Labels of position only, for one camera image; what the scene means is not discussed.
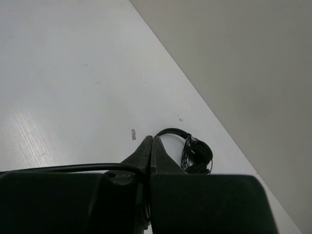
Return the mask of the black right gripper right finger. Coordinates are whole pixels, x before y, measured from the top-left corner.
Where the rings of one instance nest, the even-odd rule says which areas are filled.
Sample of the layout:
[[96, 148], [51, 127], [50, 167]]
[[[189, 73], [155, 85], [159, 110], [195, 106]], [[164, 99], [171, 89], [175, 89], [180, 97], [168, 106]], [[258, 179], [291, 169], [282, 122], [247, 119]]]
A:
[[151, 225], [155, 234], [274, 234], [277, 226], [257, 178], [185, 173], [153, 139]]

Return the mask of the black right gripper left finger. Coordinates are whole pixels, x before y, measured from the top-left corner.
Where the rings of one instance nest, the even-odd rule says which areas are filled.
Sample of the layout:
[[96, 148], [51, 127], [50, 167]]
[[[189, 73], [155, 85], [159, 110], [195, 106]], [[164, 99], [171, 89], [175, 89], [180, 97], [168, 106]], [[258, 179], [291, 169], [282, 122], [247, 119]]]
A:
[[153, 138], [121, 163], [31, 168], [0, 175], [3, 234], [141, 234], [150, 225]]

